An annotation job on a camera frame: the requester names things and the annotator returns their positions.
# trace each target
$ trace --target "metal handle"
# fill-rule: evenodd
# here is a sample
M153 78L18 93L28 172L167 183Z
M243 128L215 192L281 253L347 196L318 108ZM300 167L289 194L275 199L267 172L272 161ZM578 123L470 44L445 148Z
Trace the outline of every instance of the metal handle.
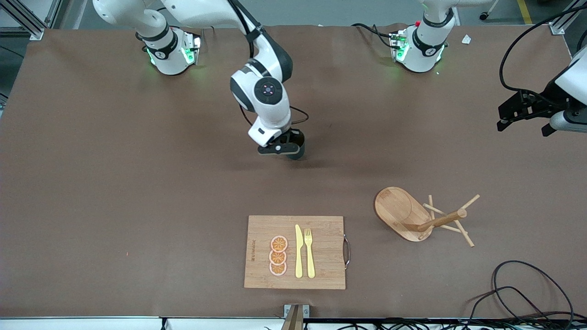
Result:
M347 258L347 260L345 262L345 269L347 269L347 267L349 266L349 262L350 262L350 242L346 238L346 234L343 234L342 237L344 239L343 244L346 243L346 255L347 255L348 258ZM342 254L343 254L342 257L344 259L344 257L345 257L345 247L344 246L342 247Z

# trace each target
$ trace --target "cutting board handle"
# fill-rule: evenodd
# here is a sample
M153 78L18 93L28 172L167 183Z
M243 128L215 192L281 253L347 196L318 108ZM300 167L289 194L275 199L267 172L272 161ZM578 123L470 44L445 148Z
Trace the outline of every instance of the cutting board handle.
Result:
M350 263L350 242L346 238L346 234L342 234L343 242L342 242L342 258L345 259L345 245L346 245L346 261L345 261L345 270L349 266Z

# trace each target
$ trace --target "black cable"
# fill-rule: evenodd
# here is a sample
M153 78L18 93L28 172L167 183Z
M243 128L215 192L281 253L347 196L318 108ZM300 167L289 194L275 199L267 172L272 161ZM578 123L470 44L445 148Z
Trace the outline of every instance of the black cable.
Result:
M237 17L241 21L242 27L245 29L246 34L249 35L249 33L251 33L251 30L249 30L249 25L247 24L245 18L243 17L242 12L238 9L238 7L234 3L234 1L232 1L232 0L227 0L227 1L230 4L230 7L232 7L232 10L237 14ZM253 46L253 43L249 42L249 58L253 58L254 54L255 54L255 48Z
M243 107L241 106L240 103L238 104L238 107L241 108L242 116L245 117L245 120L247 121L247 123L249 123L249 125L253 126L253 123L251 123L249 118L247 118L247 115L245 114L245 109L243 109Z
M381 37L381 33L379 33L379 30L377 30L377 27L375 26L375 24L373 24L373 29L377 33L379 40L381 40L381 42L383 42L384 45L386 45L389 48L400 49L398 46L392 46L392 45L388 44L387 42L385 42L385 40L383 40L383 37Z
M251 121L247 117L247 114L245 113L245 109L241 106L240 103L238 104L238 107L241 109L242 116L245 117L245 120L247 121L247 123L249 123L249 125L253 126L253 123L251 123ZM300 119L300 120L296 120L296 121L292 122L292 125L300 124L300 123L303 123L303 122L307 121L308 119L310 119L310 115L307 112L303 111L302 109L298 109L295 106L289 106L289 107L293 110L296 110L296 111L303 113L306 116L304 119Z
M380 36L389 36L389 35L386 35L386 34L383 34L383 33L379 32L379 31L375 32L374 29L372 29L371 27L369 27L369 26L367 26L367 25L365 25L363 23L355 23L355 24L353 24L351 26L358 26L358 27L367 29L369 32L379 34Z
M304 119L300 119L300 120L296 120L296 121L292 122L292 125L300 124L300 123L303 123L303 122L307 121L308 119L310 119L310 115L307 112L305 112L301 109L298 109L295 106L289 106L289 107L293 110L296 110L298 112L303 113L306 116Z
M579 42L577 43L577 52L579 52L579 50L581 50L581 47L583 47L583 41L585 40L586 36L587 36L587 30L585 30L585 32L583 32L583 34L579 38Z
M539 272L540 274L542 274L544 277L546 277L547 279L549 279L549 281L551 281L557 289L559 289L559 291L562 293L562 295L565 297L567 304L569 305L569 322L566 325L566 327L564 328L564 330L568 330L571 325L572 322L575 318L575 314L574 314L574 310L573 310L573 304L571 303L571 300L569 299L569 296L566 295L565 290L562 289L562 287L552 278L550 277L550 275L548 275L546 272L544 272L543 270L541 270L540 268L529 264L525 261L520 261L520 260L508 260L508 261L504 261L502 263L500 263L496 268L495 271L493 272L493 287L496 288L497 287L497 274L499 273L501 267L503 267L504 265L507 264L522 264L522 265L526 265L527 267L530 267L532 269L534 269L535 271ZM516 317L517 319L519 319L520 321L523 321L523 319L521 319L520 317L518 317L517 315L514 314L514 312L511 311L511 309L505 304L504 300L501 298L501 295L499 293L499 291L495 291L495 295L497 296L497 298L500 300L501 305L514 317Z
M505 83L505 80L504 80L504 65L505 65L505 60L508 58L508 55L510 54L510 52L512 51L512 49L514 48L514 46L520 41L520 39L522 39L525 35L527 35L528 33L530 33L532 30L536 29L537 27L541 26L542 24L545 24L545 23L548 23L548 22L552 21L555 18L559 18L559 17L564 16L566 14L569 14L569 13L572 13L572 12L577 12L577 11L580 11L580 10L583 10L583 9L586 9L586 8L587 8L587 5L582 5L582 6L579 6L579 7L576 7L576 8L572 8L572 9L563 11L561 13L558 13L558 14L554 15L554 16L551 16L549 18L546 18L546 19L542 20L541 22L536 23L535 25L531 26L526 31L522 32L522 34L520 34L519 37L517 37L514 40L514 42L512 42L512 44L510 45L510 47L508 48L508 50L506 50L503 59L501 60L501 64L500 64L500 82L501 82L501 85L503 87L505 87L506 89L513 90L514 92L522 92L522 93L525 92L525 93L527 93L529 95L534 95L535 97L537 97L537 98L539 98L539 99L547 102L548 104L554 106L557 109L564 109L564 108L566 108L564 105L559 105L559 104L556 104L556 103L554 103L554 102L546 99L545 97L543 97L542 95L540 95L537 92L534 92L534 91L531 91L531 90L528 90L528 89L515 88L515 87L512 87L512 86L506 84Z
M167 325L167 318L161 318L161 330L166 330L165 326Z
M7 50L7 51L9 51L10 53L13 53L14 55L18 55L18 56L20 56L21 58L25 58L25 57L24 57L24 55L21 55L21 54L19 54L19 53L15 52L15 51L14 51L14 50L12 50L12 49L8 49L8 48L6 48L6 47L4 47L4 46L0 46L0 48L2 48L2 49L4 49L4 50Z
M345 329L354 328L354 327L355 327L355 325L351 324L348 326L343 326L342 328L338 328L337 330L345 330Z
M379 32L379 30L377 29L377 26L375 24L373 24L373 27L372 28L370 28L367 25L362 24L362 23L355 23L355 24L353 24L351 26L358 26L360 28L365 28L369 32L377 35L379 37L379 40L381 40L381 42L383 42L383 44L386 45L387 47L393 48L393 49L399 49L398 46L392 46L392 45L388 44L387 42L385 42L385 40L383 40L383 38L382 38L382 37L389 38L389 33L396 33L397 31L392 31L392 32L389 32L388 34L381 33L381 32Z

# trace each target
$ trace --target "cable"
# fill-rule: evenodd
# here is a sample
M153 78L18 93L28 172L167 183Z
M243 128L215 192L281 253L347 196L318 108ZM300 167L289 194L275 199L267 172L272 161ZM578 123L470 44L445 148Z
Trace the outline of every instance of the cable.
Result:
M373 27L372 27L372 28L370 28L370 27L368 27L367 25L365 25L365 24L362 24L362 23L355 23L355 24L353 24L353 25L351 25L351 26L358 26L358 27L361 27L361 28L365 28L365 29L367 29L369 32L371 32L371 33L373 33L373 34L376 34L376 35L379 37L379 40L381 40L381 42L383 42L383 44L384 44L384 45L386 45L387 47L389 47L389 48L393 48L393 49L400 49L398 46L392 46L392 45L389 45L389 44L388 44L387 42L385 42L385 40L383 40L383 38L382 38L382 37L389 38L389 33L396 33L397 31L392 31L392 32L389 32L388 34L381 33L381 32L379 32L379 30L377 30L377 26L376 26L375 24L373 24Z
M585 40L586 36L587 36L587 30L585 30L585 32L583 32L583 34L579 38L579 42L577 43L577 52L579 52L579 50L581 50L581 48L583 47L583 41Z
M19 53L15 52L15 51L14 51L14 50L12 50L12 49L8 49L8 48L6 48L6 47L4 47L4 46L0 46L0 48L2 48L2 49L4 49L4 50L7 50L7 51L9 51L10 53L13 53L14 55L18 55L18 56L20 56L21 58L25 58L25 57L24 57L24 55L21 55L21 54L19 54Z
M500 269L507 264L522 264L525 265L527 267L530 267L536 271L538 271L541 275L543 275L544 277L546 277L547 279L549 279L549 281L551 281L558 289L559 291L562 293L562 295L565 297L568 305L569 305L569 311L568 312L547 312L544 313L542 312L528 297L526 297L526 295L524 295L520 290L518 290L517 288L513 287L513 286L504 286L504 287L498 287L497 286L497 275L499 274ZM512 325L510 325L510 323L513 323L513 321L517 321L520 324L524 324L524 325L528 325L531 326L533 328L536 329L540 329L540 330L544 330L544 329L562 329L562 330L569 330L571 329L571 325L574 321L574 317L578 316L583 318L583 315L579 315L574 313L573 310L573 305L571 303L571 300L569 299L569 297L567 296L566 292L562 289L562 287L552 278L550 277L546 272L544 272L543 270L541 270L540 268L529 264L527 262L524 261L519 261L519 260L508 260L508 261L504 261L502 263L500 263L495 270L493 271L492 274L492 285L494 287L493 290L491 290L490 292L484 294L483 296L481 296L473 305L473 308L471 310L471 315L469 316L469 319L467 321L467 325L471 324L472 322L474 322L475 320L473 320L473 316L475 314L475 310L477 309L477 306L479 305L479 303L481 301L483 301L484 299L492 296L492 295L496 295L496 297L498 298L498 300L500 301L500 304L514 317L514 319L503 319L498 321L498 323L503 326L506 327L508 329L511 330L517 330L514 327L512 327ZM526 302L532 307L532 309L534 309L535 311L537 311L537 314L534 315L529 315L529 316L518 316L516 315L511 308L505 303L505 301L503 300L500 292L502 290L505 289L511 289L514 290L518 295L520 295L524 300L526 300ZM548 318L548 316L551 315L569 315L569 321L567 322L566 326L564 328L561 328L558 324L555 324L554 322L552 322L552 320L550 320ZM538 320L539 318L545 318L547 321L548 326L546 326L545 324L543 324L540 320Z
M562 293L562 295L565 297L567 304L569 305L569 313L570 313L570 317L569 317L569 323L566 325L566 327L564 328L564 330L568 330L573 322L573 319L575 318L575 314L573 312L573 304L571 303L571 300L569 299L569 297L566 295L566 292L561 288L561 286L552 278L550 277L550 275L548 275L547 273L545 273L543 270L541 270L540 268L529 264L525 261L520 261L520 260L509 260L509 261L504 261L502 263L500 263L496 268L495 271L493 272L493 287L496 288L497 287L497 274L499 273L501 267L503 267L504 265L507 264L522 264L522 265L526 265L532 269L534 269L535 271L539 272L540 274L542 274L544 277L546 277L547 279L549 279L555 286L557 289L559 289L559 291ZM517 319L519 319L520 321L524 321L523 319L521 319L520 317L518 317L517 315L514 314L514 312L511 311L511 309L505 304L504 300L501 298L501 295L499 293L499 291L495 291L495 296L497 296L497 298L500 300L501 305L514 317L516 317Z
M245 120L247 121L247 123L249 123L249 125L253 126L253 123L251 123L251 121L247 117L247 114L245 113L245 109L241 106L240 103L238 104L238 107L241 109L242 116L245 117ZM296 120L296 121L292 122L291 125L297 125L297 124L303 123L303 122L307 121L308 119L310 119L310 115L307 112L303 111L302 109L298 109L295 106L289 106L289 108L296 110L298 112L301 112L306 116L304 119L300 119L300 120Z
M232 1L232 0L227 0L227 1L230 4L230 7L232 7L232 10L234 10L235 14L237 14L238 19L241 21L242 27L245 29L245 34L249 35L249 33L251 33L251 30L249 30L249 25L247 24L245 18L243 17L242 12L238 9L238 7L234 3L234 1ZM253 43L249 42L249 58L253 58L254 54L255 54L255 48L253 46Z
M296 120L296 121L292 122L292 125L300 124L300 123L303 123L303 122L307 121L308 119L310 119L310 115L307 112L305 112L305 111L303 111L301 109L298 109L295 106L289 106L289 107L290 107L290 109L293 109L293 110L296 110L298 112L301 112L301 113L303 113L306 116L304 119L300 119L300 120Z
M161 330L166 330L167 318L161 318Z
M363 24L363 23L355 23L355 24L353 24L353 25L351 25L351 26L358 26L358 27L360 27L360 28L365 28L365 29L367 29L369 32L371 32L371 33L375 33L375 34L379 34L380 36L389 36L389 35L386 35L386 34L383 34L383 33L379 32L379 31L377 31L377 32L376 32L374 29L372 29L371 27L369 27L369 26L367 26L367 25L365 25L365 24Z
M510 45L510 47L508 48L508 50L506 50L503 59L501 60L501 64L500 64L500 82L501 82L501 85L503 87L505 87L506 89L513 90L514 92L518 92L518 93L519 92L522 92L522 93L525 92L525 93L527 93L529 95L534 95L535 97L537 97L537 98L539 98L539 99L547 102L548 104L550 104L551 106L553 106L553 107L555 107L557 109L561 109L561 108L564 109L565 107L563 105L556 104L556 103L554 103L554 102L546 99L545 97L543 97L542 95L540 95L537 92L534 92L534 91L531 91L531 90L528 90L528 89L515 88L515 87L512 87L512 86L506 84L505 83L505 80L504 80L504 65L505 65L505 60L507 60L508 55L510 55L510 52L512 51L512 49L514 48L514 46L520 41L520 39L522 39L525 35L527 35L528 33L530 33L535 28L541 26L542 24L548 23L548 22L552 21L555 18L559 18L559 17L564 16L566 14L569 14L569 13L572 13L572 12L577 12L577 11L580 11L580 10L583 10L583 9L586 9L586 8L587 8L587 5L582 5L582 6L579 6L579 7L576 7L576 8L572 8L572 9L569 9L569 10L566 10L566 11L563 11L563 12L560 12L560 13L554 15L554 16L551 16L549 18L544 19L541 22L536 23L535 25L531 26L526 31L522 32L522 34L520 34L514 40L514 42L512 42L512 44Z
M249 125L253 126L253 123L251 123L249 118L247 118L247 115L245 114L245 109L242 108L240 103L238 104L238 107L241 108L242 116L245 117L245 120L247 121L247 123L249 123Z

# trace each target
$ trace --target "floor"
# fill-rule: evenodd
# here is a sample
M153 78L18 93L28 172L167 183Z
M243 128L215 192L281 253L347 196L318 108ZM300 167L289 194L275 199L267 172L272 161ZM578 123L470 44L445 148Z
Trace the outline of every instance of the floor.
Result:
M265 1L241 0L257 20L265 25L351 25L361 22L365 24L389 25L395 22L413 23L421 19L421 5L415 0L284 0L273 2L268 6ZM550 0L538 4L537 0L500 0L491 16L479 20L479 14L489 9L491 4L475 8L460 8L458 16L461 25L503 25L537 23L550 15L562 11L568 0ZM98 17L91 0L69 0L63 6L64 13L60 23L65 29L118 29L124 27L111 26ZM157 1L152 8L161 8ZM529 16L523 17L523 7L527 7ZM169 14L169 23L177 21ZM580 35L587 28L587 13L581 13L573 25L566 31L565 39L571 52L576 49ZM14 38L0 35L0 46L24 55L28 44L26 38ZM9 96L22 58L0 49L0 93Z

